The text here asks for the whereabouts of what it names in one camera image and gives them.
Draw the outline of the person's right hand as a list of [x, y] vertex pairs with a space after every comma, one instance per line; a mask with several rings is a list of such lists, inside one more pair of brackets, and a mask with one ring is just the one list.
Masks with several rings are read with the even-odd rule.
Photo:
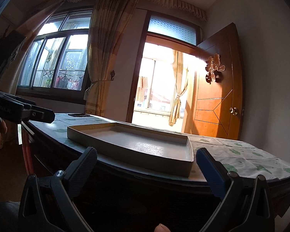
[[157, 225], [157, 227], [154, 229], [154, 232], [170, 232], [170, 230], [168, 229], [168, 227], [166, 227], [163, 224], [159, 224]]

